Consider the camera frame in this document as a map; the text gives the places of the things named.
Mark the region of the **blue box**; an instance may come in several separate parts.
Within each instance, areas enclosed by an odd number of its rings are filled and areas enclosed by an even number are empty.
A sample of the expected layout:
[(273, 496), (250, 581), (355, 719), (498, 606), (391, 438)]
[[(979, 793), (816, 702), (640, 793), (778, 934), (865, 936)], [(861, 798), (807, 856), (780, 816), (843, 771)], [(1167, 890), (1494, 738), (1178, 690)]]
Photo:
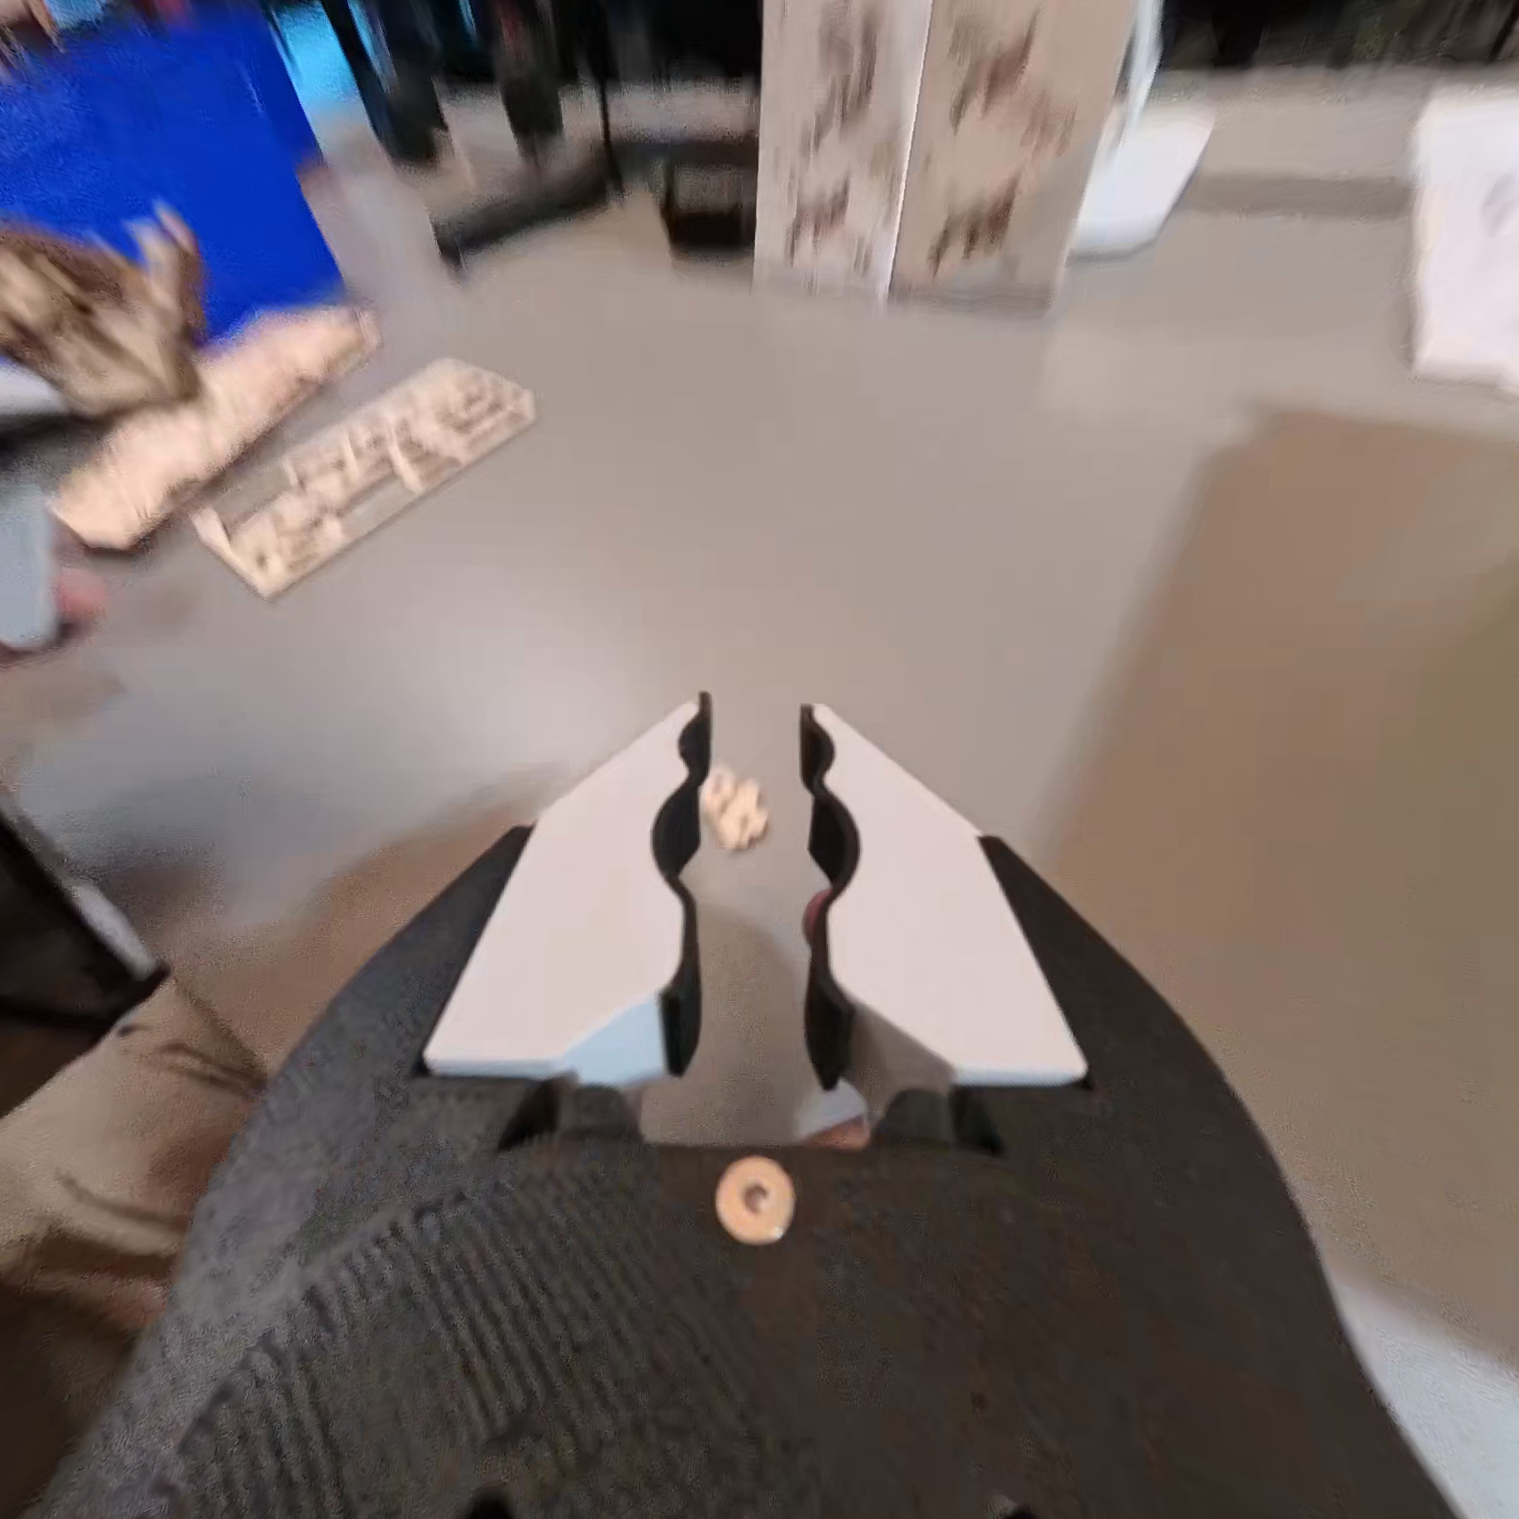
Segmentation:
[(131, 229), (174, 212), (201, 252), (212, 339), (342, 292), (299, 180), (319, 156), (254, 6), (111, 24), (4, 71), (4, 225), (132, 254)]

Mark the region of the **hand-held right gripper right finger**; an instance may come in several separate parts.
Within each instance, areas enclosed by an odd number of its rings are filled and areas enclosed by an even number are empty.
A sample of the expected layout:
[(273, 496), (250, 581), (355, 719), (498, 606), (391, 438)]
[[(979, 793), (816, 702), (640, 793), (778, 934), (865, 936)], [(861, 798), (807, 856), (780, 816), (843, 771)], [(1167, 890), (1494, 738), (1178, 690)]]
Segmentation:
[(1067, 1089), (1089, 1075), (984, 836), (834, 710), (801, 711), (805, 1046), (836, 1091)]

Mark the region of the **person's olive clothing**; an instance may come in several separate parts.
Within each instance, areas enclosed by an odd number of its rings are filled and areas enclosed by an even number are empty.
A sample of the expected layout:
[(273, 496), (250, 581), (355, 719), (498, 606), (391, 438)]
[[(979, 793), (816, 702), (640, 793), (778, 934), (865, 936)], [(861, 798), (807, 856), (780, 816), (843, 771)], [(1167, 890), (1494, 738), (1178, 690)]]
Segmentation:
[(2, 1516), (46, 1491), (161, 1317), (264, 1078), (165, 981), (4, 1118)]

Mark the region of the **grey desk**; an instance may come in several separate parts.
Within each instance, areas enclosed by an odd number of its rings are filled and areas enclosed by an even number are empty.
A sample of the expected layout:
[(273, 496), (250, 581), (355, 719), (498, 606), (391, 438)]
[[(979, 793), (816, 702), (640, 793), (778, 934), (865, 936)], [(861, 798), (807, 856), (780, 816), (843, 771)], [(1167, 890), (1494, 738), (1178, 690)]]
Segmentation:
[[(373, 364), (537, 427), (275, 603), (183, 531), (4, 672), (4, 778), (170, 959), (322, 1003), (485, 843), (697, 691), (769, 842), (693, 870), (718, 1019), (678, 1135), (807, 1064), (798, 715), (1002, 836), (1165, 993), (1322, 1248), (1516, 1359), (1516, 402), (1409, 348), (1414, 69), (1266, 71), (1141, 257), (1046, 319), (756, 292), (640, 200), (443, 272), (329, 135)], [(733, 1106), (733, 1122), (725, 1122)]]

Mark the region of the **wooden part sheet with cutouts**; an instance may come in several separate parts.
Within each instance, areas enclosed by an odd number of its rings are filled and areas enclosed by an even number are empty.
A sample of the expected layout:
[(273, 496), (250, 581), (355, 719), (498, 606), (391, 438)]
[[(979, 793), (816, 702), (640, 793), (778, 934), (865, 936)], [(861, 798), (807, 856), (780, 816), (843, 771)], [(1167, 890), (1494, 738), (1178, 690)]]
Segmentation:
[(203, 507), (190, 523), (223, 567), (273, 601), (537, 420), (525, 386), (443, 357), (290, 449), (234, 511)]

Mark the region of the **stacked wooden part sheets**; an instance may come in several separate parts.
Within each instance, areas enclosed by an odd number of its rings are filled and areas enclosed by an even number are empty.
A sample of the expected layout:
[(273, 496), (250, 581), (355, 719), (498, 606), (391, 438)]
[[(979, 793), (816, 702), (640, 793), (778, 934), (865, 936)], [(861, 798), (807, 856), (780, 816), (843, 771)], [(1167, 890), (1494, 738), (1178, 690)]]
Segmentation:
[(369, 308), (259, 315), (199, 355), (194, 399), (112, 424), (53, 491), (53, 518), (89, 550), (136, 549), (380, 342)]

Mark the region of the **illustrated instruction booklet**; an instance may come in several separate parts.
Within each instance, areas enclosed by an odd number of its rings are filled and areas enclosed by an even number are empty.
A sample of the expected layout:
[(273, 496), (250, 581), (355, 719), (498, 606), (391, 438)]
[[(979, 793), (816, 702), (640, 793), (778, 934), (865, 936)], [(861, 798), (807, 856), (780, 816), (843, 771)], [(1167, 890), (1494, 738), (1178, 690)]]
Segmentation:
[(758, 285), (1044, 315), (1163, 4), (765, 2)]

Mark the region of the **wooden puzzle model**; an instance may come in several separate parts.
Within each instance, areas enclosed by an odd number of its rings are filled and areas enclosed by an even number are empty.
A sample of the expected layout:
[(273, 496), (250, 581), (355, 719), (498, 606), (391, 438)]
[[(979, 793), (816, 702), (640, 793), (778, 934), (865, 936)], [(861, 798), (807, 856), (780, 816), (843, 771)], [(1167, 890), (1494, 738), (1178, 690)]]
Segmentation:
[(20, 223), (2, 232), (2, 355), (89, 420), (201, 391), (199, 241), (165, 203), (129, 229), (134, 256)]

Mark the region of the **white stand base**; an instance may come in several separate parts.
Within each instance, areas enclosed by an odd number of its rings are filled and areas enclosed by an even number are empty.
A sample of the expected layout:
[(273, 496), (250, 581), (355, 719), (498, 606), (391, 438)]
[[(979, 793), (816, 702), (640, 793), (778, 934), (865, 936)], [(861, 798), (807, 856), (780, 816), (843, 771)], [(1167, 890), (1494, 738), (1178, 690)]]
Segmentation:
[(1116, 261), (1154, 247), (1199, 172), (1217, 111), (1165, 102), (1120, 127), (1094, 163), (1069, 257)]

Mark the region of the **small light wooden puzzle piece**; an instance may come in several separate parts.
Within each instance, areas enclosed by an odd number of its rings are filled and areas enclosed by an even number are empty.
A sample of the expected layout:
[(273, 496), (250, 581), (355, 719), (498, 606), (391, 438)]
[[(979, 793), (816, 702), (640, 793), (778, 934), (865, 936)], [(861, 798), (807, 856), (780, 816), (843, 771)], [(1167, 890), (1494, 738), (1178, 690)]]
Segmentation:
[(725, 852), (745, 852), (769, 834), (769, 809), (754, 778), (713, 766), (698, 793), (700, 816), (713, 843)]

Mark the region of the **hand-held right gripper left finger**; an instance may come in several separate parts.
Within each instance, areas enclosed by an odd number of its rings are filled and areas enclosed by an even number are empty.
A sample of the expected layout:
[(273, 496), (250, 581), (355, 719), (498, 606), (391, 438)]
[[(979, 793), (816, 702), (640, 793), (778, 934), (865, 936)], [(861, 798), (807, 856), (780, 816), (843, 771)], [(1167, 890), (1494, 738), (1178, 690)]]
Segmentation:
[(646, 1089), (702, 1026), (697, 905), (711, 697), (698, 693), (550, 805), (429, 1042), (433, 1077)]

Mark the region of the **black power adapter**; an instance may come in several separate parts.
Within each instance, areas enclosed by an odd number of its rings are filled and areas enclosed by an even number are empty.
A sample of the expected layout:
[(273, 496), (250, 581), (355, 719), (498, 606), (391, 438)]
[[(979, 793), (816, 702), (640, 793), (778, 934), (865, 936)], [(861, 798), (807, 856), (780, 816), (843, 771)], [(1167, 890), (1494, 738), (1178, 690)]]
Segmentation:
[(503, 245), (608, 210), (624, 182), (615, 136), (552, 140), (523, 151), (445, 131), (425, 209), (433, 248), (451, 274)]

